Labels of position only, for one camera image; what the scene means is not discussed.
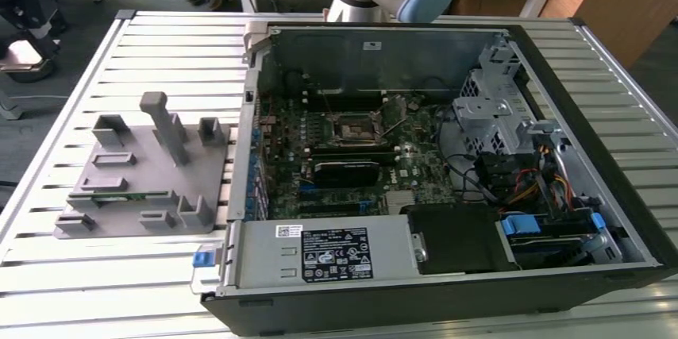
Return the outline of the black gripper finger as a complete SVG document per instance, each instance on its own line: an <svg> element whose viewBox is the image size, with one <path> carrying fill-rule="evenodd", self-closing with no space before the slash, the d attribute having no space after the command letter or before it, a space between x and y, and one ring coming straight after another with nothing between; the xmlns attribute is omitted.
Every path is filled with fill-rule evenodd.
<svg viewBox="0 0 678 339"><path fill-rule="evenodd" d="M33 47L45 60L51 60L59 53L59 43L55 38L67 30L67 21L59 10L59 0L40 1L40 14L36 27L31 29Z"/></svg>

